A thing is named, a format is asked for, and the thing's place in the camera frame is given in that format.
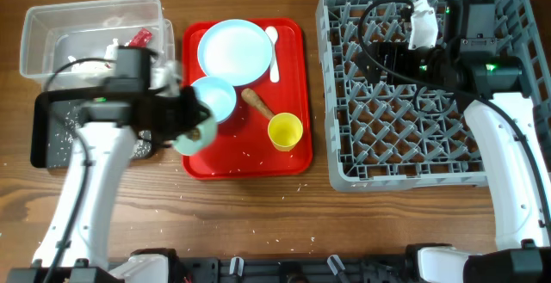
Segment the large light blue plate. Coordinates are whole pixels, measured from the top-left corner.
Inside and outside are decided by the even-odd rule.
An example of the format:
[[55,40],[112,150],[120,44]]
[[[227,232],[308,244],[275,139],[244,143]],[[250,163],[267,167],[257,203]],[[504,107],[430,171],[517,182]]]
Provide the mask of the large light blue plate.
[[231,19],[214,24],[199,40],[197,60],[206,76],[238,87],[256,82],[273,58],[272,42],[253,22]]

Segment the dark mushroom scrap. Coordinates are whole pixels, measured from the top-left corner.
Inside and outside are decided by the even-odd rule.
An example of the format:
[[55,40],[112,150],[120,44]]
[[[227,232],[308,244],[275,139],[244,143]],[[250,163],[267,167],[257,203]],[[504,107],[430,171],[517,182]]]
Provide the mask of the dark mushroom scrap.
[[193,128],[185,133],[185,137],[193,142],[198,141],[201,139],[201,131],[198,128]]

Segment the red snack wrapper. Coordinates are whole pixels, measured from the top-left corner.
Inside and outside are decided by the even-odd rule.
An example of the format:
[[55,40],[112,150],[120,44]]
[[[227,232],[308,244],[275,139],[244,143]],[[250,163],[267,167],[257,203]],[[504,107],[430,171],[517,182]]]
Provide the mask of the red snack wrapper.
[[126,43],[126,46],[146,47],[151,40],[152,33],[149,30],[142,28],[128,43]]

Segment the yellow plastic cup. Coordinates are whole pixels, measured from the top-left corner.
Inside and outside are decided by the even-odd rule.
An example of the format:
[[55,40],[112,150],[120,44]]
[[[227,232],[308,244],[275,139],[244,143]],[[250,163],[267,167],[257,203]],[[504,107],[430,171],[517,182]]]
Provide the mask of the yellow plastic cup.
[[291,113],[279,113],[268,124],[272,145],[279,151],[291,151],[301,140],[304,128],[300,119]]

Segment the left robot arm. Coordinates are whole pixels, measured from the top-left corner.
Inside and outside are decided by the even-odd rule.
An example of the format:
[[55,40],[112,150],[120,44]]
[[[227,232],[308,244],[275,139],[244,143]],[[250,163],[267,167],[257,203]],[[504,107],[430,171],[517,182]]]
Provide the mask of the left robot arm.
[[153,50],[118,47],[114,69],[97,87],[83,89],[83,124],[69,127],[71,159],[53,219],[27,268],[9,282],[183,282],[174,249],[139,249],[116,268],[108,262],[108,234],[117,190],[139,132],[193,156],[211,145],[217,124],[192,87],[152,87]]

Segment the white tissue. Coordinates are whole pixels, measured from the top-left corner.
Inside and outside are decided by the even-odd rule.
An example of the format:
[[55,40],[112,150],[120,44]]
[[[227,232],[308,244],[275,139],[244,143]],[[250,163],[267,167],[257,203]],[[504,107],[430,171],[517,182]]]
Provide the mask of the white tissue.
[[115,54],[119,47],[119,40],[113,38],[112,43],[107,45],[103,58],[106,59],[106,62],[103,61],[86,61],[78,63],[77,59],[73,56],[68,56],[70,63],[73,63],[71,71],[75,73],[92,73],[92,72],[105,72],[111,70],[115,67],[113,63],[110,63],[110,60],[115,60]]

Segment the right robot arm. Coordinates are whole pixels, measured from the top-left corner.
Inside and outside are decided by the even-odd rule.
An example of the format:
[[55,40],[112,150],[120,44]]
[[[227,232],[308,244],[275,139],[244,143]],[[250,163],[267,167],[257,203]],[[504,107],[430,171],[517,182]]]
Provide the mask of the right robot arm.
[[404,0],[406,43],[375,43],[357,32],[356,63],[366,79],[414,83],[451,93],[481,155],[496,223],[496,251],[479,255],[448,244],[407,247],[401,271],[414,282],[547,282],[550,179],[533,120],[523,61],[499,56],[496,6],[450,0],[443,22],[426,0]]

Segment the mint green bowl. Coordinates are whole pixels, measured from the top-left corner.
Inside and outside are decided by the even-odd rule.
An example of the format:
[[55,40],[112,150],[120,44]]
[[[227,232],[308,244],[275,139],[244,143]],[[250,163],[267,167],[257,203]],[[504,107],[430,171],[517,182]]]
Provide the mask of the mint green bowl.
[[181,155],[190,157],[213,143],[217,134],[218,125],[211,108],[210,110],[212,112],[212,119],[206,124],[194,127],[201,131],[201,139],[193,142],[185,137],[185,133],[181,134],[171,143],[173,150]]

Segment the light blue rice bowl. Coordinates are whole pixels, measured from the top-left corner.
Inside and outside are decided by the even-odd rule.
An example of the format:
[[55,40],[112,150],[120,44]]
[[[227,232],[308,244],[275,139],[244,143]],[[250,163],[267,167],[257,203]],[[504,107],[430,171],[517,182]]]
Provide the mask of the light blue rice bowl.
[[192,83],[198,99],[206,104],[218,123],[227,120],[237,105],[235,88],[219,77],[202,77]]

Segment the white rice pile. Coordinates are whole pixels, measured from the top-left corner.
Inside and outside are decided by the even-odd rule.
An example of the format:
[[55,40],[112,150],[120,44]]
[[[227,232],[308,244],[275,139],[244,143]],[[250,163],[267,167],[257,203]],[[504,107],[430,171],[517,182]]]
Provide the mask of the white rice pile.
[[[70,130],[79,128],[83,121],[79,118],[77,108],[57,111],[59,117],[63,118],[58,121],[54,116],[50,117],[48,124],[48,141],[46,144],[47,157],[61,159],[64,161],[71,155],[73,136]],[[152,144],[148,142],[151,133],[143,131],[139,133],[139,139],[133,147],[133,158],[143,158],[152,152]]]

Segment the brown sweet potato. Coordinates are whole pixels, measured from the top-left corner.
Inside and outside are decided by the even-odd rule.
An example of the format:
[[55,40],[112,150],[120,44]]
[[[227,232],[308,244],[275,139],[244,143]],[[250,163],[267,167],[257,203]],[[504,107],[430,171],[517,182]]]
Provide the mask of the brown sweet potato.
[[241,91],[242,99],[251,107],[255,108],[267,120],[272,120],[274,113],[263,102],[260,96],[253,89],[243,89]]

